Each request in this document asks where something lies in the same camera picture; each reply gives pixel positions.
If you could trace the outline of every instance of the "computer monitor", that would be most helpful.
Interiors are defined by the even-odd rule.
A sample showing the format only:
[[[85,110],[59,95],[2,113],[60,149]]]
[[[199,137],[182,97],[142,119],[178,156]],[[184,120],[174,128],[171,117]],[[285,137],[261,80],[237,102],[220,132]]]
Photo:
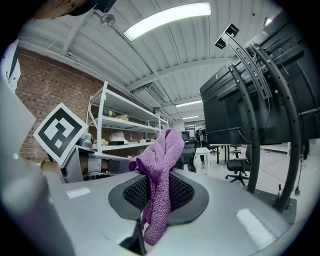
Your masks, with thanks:
[[[236,55],[200,88],[208,142],[250,144],[252,140],[242,94],[227,64],[236,67],[249,92],[258,134],[261,136],[260,143],[268,145],[290,141],[288,113],[283,104],[286,99],[278,93],[274,79],[264,68],[264,64],[258,57],[254,57],[251,47],[253,44],[259,44],[268,53],[285,77],[299,113],[301,138],[320,138],[318,67],[304,37],[282,12],[244,47],[255,59],[268,88],[257,90],[248,70]]]

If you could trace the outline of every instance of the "fluorescent light fixture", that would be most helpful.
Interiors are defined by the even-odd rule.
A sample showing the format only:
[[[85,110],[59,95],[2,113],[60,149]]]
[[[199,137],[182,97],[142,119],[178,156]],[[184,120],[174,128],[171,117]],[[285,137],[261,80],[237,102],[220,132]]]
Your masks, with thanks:
[[[268,26],[271,22],[272,22],[271,18],[266,18],[266,20],[264,22],[264,26]]]
[[[198,118],[198,117],[199,117],[198,115],[195,115],[195,116],[183,117],[182,119],[190,119],[190,118]]]
[[[179,104],[179,105],[175,105],[175,106],[176,106],[176,107],[183,107],[183,106],[187,106],[187,105],[191,105],[191,104],[196,104],[196,103],[200,103],[200,102],[202,102],[202,100],[187,102],[187,103],[183,103],[183,104]]]
[[[185,4],[149,16],[128,28],[123,32],[123,35],[133,41],[161,25],[185,18],[209,15],[211,15],[211,6],[208,2]]]

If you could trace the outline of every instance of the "microfiber cloth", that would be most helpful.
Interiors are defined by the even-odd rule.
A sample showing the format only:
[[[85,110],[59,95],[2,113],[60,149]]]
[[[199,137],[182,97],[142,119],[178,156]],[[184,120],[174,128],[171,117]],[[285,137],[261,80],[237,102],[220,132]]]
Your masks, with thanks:
[[[141,225],[149,223],[144,241],[154,246],[167,229],[171,210],[169,172],[178,161],[185,146],[182,133],[168,128],[144,152],[129,162],[129,170],[140,170],[150,181],[150,200],[142,214]]]

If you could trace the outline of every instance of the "white ceiling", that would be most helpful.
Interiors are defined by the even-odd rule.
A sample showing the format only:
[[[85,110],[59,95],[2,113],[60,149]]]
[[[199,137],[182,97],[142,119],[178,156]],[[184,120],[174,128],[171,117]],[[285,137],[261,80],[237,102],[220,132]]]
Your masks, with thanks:
[[[133,42],[123,36],[141,19],[197,2],[210,2],[211,16],[175,21]],[[113,27],[100,25],[99,11],[31,20],[20,33],[19,45],[107,80],[123,92],[135,90],[147,105],[159,107],[145,93],[135,93],[152,82],[166,100],[162,110],[172,119],[203,120],[202,103],[179,108],[173,103],[199,100],[199,88],[233,56],[227,47],[215,47],[216,40],[233,23],[240,30],[236,39],[244,45],[263,28],[266,17],[279,12],[268,0],[117,0],[109,12],[115,16]]]

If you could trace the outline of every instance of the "chair seat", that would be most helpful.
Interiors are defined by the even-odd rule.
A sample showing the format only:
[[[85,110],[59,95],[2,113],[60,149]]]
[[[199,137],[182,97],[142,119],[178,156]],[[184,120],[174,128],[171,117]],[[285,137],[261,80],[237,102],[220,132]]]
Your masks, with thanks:
[[[226,167],[231,172],[241,172],[242,166],[239,160],[229,160],[226,162]],[[244,162],[244,169],[246,172],[250,172],[250,165],[247,161]]]

